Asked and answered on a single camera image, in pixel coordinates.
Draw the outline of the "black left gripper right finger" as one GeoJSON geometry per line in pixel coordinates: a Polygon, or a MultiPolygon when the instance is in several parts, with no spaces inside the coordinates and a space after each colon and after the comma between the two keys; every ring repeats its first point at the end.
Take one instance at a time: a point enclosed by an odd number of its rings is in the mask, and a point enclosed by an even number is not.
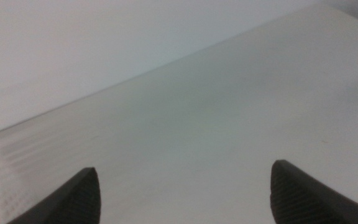
{"type": "Polygon", "coordinates": [[[286,160],[272,165],[270,208],[276,223],[358,224],[358,203],[286,160]]]}

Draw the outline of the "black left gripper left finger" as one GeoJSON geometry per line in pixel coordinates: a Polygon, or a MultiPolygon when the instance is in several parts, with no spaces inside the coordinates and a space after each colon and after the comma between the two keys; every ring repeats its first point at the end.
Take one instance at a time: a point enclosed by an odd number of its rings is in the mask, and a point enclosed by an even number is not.
{"type": "Polygon", "coordinates": [[[98,173],[86,167],[9,224],[99,224],[100,218],[98,173]]]}

